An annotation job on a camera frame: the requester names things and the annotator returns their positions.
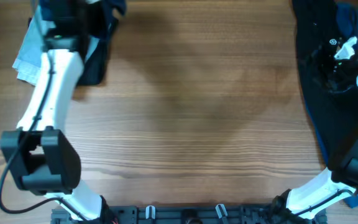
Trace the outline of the dark blue denim shorts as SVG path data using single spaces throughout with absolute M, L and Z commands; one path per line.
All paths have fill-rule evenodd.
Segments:
M 118 23 L 113 11 L 126 9 L 125 1 L 40 1 L 42 20 L 52 23 L 42 35 L 43 63 L 63 50 L 78 54 L 86 67 L 104 64 Z

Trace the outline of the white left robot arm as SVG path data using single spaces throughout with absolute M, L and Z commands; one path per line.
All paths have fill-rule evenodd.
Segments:
M 77 223 L 116 223 L 106 200 L 81 179 L 81 161 L 65 136 L 65 120 L 89 49 L 98 1 L 50 1 L 53 27 L 40 32 L 41 68 L 29 105 L 0 148 L 18 189 L 57 202 Z

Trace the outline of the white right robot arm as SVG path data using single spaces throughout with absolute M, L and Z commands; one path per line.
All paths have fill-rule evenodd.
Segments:
M 326 167 L 272 206 L 283 220 L 311 220 L 358 196 L 358 38 L 344 45 L 296 41 L 303 100 Z

